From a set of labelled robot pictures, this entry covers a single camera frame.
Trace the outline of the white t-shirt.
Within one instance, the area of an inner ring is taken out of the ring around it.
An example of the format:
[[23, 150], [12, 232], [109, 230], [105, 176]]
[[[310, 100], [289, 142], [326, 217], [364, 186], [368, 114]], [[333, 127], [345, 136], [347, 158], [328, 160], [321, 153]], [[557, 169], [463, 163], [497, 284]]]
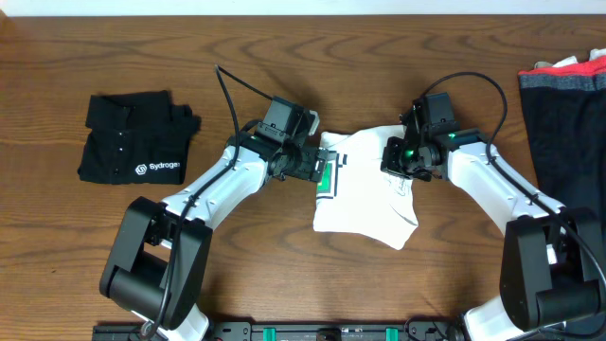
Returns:
[[412, 182], [381, 171], [387, 139], [403, 133], [402, 126], [389, 125], [321, 134], [329, 161], [317, 184], [314, 231], [359, 234], [404, 248], [419, 226]]

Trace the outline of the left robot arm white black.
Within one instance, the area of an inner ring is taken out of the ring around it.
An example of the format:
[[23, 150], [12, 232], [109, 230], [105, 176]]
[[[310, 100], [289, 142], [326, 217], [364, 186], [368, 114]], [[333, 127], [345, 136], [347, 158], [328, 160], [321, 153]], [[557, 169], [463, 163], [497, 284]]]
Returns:
[[239, 132], [195, 182], [156, 203], [135, 199], [125, 211], [99, 291], [143, 319], [129, 340], [202, 340], [209, 325], [197, 306], [215, 229], [270, 179], [322, 180], [325, 148]]

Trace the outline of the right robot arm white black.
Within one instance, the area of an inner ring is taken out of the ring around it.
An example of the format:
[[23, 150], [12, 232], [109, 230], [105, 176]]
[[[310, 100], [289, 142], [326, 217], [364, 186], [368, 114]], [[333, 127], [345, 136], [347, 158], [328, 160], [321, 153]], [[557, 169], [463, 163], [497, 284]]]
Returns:
[[499, 295], [462, 315], [449, 340], [595, 340], [605, 328], [568, 325], [605, 314], [602, 230], [588, 208], [541, 193], [478, 130], [408, 130], [388, 138], [381, 170], [406, 179], [444, 178], [465, 191], [504, 236]]

